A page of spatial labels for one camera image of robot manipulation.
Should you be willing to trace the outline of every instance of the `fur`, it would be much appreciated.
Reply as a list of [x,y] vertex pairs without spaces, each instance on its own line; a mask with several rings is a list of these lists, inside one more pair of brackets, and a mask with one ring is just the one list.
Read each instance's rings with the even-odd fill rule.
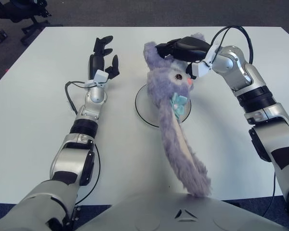
[[[193,36],[204,39],[201,34]],[[189,78],[185,73],[187,63],[175,60],[171,55],[165,59],[161,58],[155,46],[154,42],[144,45],[144,58],[150,69],[147,76],[148,95],[159,109],[160,131],[166,156],[177,178],[189,193],[198,197],[207,196],[210,193],[207,169],[188,145],[181,127],[175,125],[178,121],[173,120],[174,112],[170,104],[170,99],[175,92],[189,99],[189,92],[193,85],[187,83]],[[180,74],[182,80],[175,79],[176,74]],[[185,142],[191,158],[186,157],[180,140]]]

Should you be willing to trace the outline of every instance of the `blue bow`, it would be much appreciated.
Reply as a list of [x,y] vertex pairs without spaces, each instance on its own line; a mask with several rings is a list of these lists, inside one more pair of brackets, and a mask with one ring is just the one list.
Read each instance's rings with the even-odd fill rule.
[[173,112],[175,114],[175,117],[177,119],[180,118],[180,115],[184,114],[184,105],[187,103],[187,98],[182,96],[182,95],[178,95],[178,93],[174,93],[171,100],[170,100],[170,104],[172,106]]

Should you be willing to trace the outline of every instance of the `plush bunny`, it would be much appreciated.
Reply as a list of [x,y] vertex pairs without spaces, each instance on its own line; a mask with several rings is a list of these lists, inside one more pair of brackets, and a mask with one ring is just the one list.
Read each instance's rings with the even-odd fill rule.
[[207,196],[210,193],[207,169],[187,144],[178,122],[193,88],[192,79],[185,73],[187,63],[170,55],[161,58],[155,46],[154,42],[144,45],[144,58],[150,68],[147,76],[148,95],[159,109],[166,156],[189,193],[198,197]]

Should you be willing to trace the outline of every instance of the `transparent disc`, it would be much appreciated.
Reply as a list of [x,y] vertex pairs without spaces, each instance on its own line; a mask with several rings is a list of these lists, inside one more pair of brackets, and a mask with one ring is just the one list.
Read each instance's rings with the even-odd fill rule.
[[[147,93],[148,87],[144,85],[140,88],[136,95],[135,106],[140,118],[154,127],[159,127],[158,108],[152,103],[152,100]],[[189,100],[184,107],[184,115],[180,116],[180,121],[183,122],[191,112],[191,101]]]

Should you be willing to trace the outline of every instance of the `office chair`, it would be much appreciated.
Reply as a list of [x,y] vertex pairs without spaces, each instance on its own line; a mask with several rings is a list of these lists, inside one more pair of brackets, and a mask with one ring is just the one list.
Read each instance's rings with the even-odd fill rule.
[[44,18],[51,16],[45,9],[47,6],[46,0],[10,0],[6,4],[0,2],[0,18],[10,19],[13,23],[18,23],[23,19],[31,19],[33,25],[22,28],[25,36],[21,38],[24,45],[28,45],[26,40],[33,35],[36,30],[42,30],[47,26],[63,26],[51,25],[47,20],[38,23],[34,16],[42,16]]

